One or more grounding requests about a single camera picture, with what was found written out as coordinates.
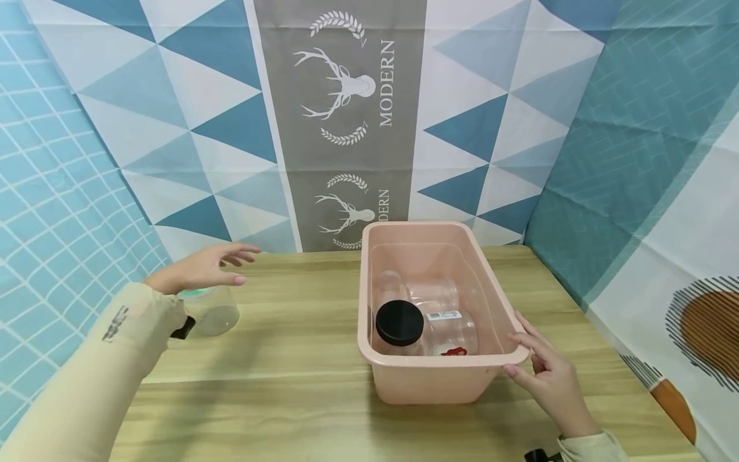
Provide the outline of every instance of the empty plastic jar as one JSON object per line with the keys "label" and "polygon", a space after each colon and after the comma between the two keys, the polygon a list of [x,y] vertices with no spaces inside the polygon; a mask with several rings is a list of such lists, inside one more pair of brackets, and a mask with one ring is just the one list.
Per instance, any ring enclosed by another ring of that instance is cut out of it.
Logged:
{"label": "empty plastic jar", "polygon": [[383,304],[375,316],[375,331],[385,345],[380,353],[396,356],[423,356],[423,314],[411,302],[392,300]]}
{"label": "empty plastic jar", "polygon": [[430,356],[467,356],[477,354],[477,326],[464,310],[446,310],[442,304],[437,310],[425,311],[426,330],[423,333],[427,354]]}
{"label": "empty plastic jar", "polygon": [[408,284],[407,290],[409,301],[424,313],[429,313],[431,309],[439,311],[436,304],[441,305],[441,311],[453,311],[460,307],[457,285],[448,277],[414,282]]}
{"label": "empty plastic jar", "polygon": [[193,333],[196,335],[219,336],[239,321],[239,309],[231,289],[224,285],[183,291],[177,297],[185,302],[185,311],[195,319]]}
{"label": "empty plastic jar", "polygon": [[408,289],[403,283],[403,278],[397,271],[385,270],[381,272],[374,280],[372,288],[375,312],[382,305],[393,300],[409,300]]}

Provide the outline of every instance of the arm sleeve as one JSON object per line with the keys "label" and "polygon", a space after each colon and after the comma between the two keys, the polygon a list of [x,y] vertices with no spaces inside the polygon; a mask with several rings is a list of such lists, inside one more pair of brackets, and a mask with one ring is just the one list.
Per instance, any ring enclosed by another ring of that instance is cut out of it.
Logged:
{"label": "arm sleeve", "polygon": [[141,381],[185,318],[176,297],[124,287],[0,448],[0,461],[107,462]]}
{"label": "arm sleeve", "polygon": [[610,432],[581,438],[559,439],[564,462],[628,462],[629,458]]}

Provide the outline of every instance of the white triangle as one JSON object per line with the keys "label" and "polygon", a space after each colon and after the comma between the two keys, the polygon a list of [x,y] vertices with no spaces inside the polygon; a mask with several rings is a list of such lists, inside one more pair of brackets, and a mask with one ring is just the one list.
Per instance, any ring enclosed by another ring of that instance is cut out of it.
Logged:
{"label": "white triangle", "polygon": [[226,242],[215,237],[169,226],[155,226],[154,230],[159,234],[164,248],[175,262],[210,245]]}
{"label": "white triangle", "polygon": [[140,0],[157,43],[191,23],[223,0]]}
{"label": "white triangle", "polygon": [[736,114],[729,122],[713,146],[726,149],[734,154],[739,152],[739,114]]}
{"label": "white triangle", "polygon": [[538,1],[532,1],[511,90],[597,56],[602,50],[600,40],[549,13]]}
{"label": "white triangle", "polygon": [[226,222],[228,233],[234,241],[289,220],[287,217],[281,217],[278,214],[250,207],[225,197],[216,196],[216,201]]}
{"label": "white triangle", "polygon": [[524,200],[526,197],[537,196],[541,192],[542,189],[539,186],[496,166],[490,166],[483,184],[483,192],[480,194],[477,215],[480,216],[490,210]]}
{"label": "white triangle", "polygon": [[423,58],[420,93],[434,95],[418,101],[418,128],[422,130],[498,98],[506,91],[434,51]]}
{"label": "white triangle", "polygon": [[459,208],[439,202],[418,192],[412,192],[408,204],[408,220],[451,220],[462,222],[474,218]]}
{"label": "white triangle", "polygon": [[141,207],[152,223],[210,196],[205,191],[161,178],[122,170]]}
{"label": "white triangle", "polygon": [[275,164],[213,138],[191,133],[200,162],[213,192],[246,180]]}
{"label": "white triangle", "polygon": [[568,127],[508,94],[492,161],[505,159],[545,141],[563,137],[568,131]]}
{"label": "white triangle", "polygon": [[156,46],[55,1],[24,5],[73,92]]}
{"label": "white triangle", "polygon": [[418,132],[411,191],[441,183],[488,163],[426,132]]}
{"label": "white triangle", "polygon": [[527,0],[429,1],[423,47],[433,47],[459,32]]}
{"label": "white triangle", "polygon": [[472,233],[480,245],[505,245],[521,238],[521,235],[482,218],[476,218]]}
{"label": "white triangle", "polygon": [[197,61],[159,47],[190,129],[260,93]]}
{"label": "white triangle", "polygon": [[78,95],[119,166],[127,166],[145,154],[184,135],[187,130],[112,104]]}

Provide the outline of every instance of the black jar lid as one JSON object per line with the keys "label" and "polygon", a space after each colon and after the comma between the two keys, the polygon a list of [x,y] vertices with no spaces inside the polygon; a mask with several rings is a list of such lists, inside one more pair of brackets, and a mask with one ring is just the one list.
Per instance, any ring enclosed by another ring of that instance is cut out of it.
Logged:
{"label": "black jar lid", "polygon": [[407,347],[418,342],[423,333],[423,314],[411,302],[392,300],[377,311],[375,329],[385,342]]}

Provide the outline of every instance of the red sticker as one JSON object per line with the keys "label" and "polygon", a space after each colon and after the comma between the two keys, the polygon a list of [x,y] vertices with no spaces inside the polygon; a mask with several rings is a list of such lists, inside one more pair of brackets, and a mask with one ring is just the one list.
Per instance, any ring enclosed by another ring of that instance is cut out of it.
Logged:
{"label": "red sticker", "polygon": [[467,356],[467,350],[462,347],[452,348],[447,350],[446,353],[441,353],[442,356]]}

